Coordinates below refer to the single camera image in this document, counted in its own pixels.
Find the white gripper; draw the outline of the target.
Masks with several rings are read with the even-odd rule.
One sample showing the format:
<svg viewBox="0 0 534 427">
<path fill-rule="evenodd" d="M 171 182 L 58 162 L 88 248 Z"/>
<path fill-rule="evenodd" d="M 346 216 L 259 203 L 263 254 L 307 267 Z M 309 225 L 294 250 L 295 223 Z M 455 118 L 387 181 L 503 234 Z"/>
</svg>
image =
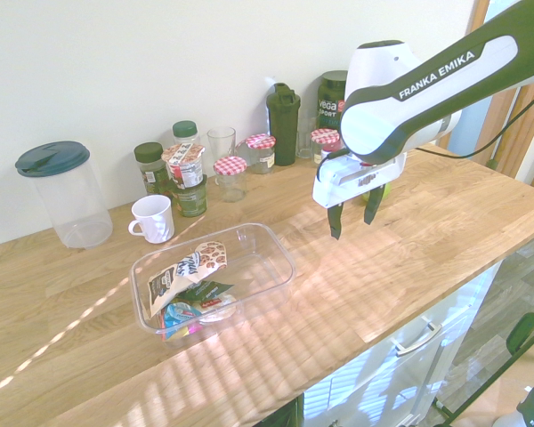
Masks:
<svg viewBox="0 0 534 427">
<path fill-rule="evenodd" d="M 407 154 L 402 153 L 381 165 L 363 165 L 353 154 L 330 159 L 327 155 L 320 163 L 314 179 L 312 198 L 327 208 L 328 225 L 332 238 L 342 233 L 343 202 L 368 192 L 364 222 L 370 224 L 383 200 L 385 184 L 396 180 L 402 173 Z"/>
</svg>

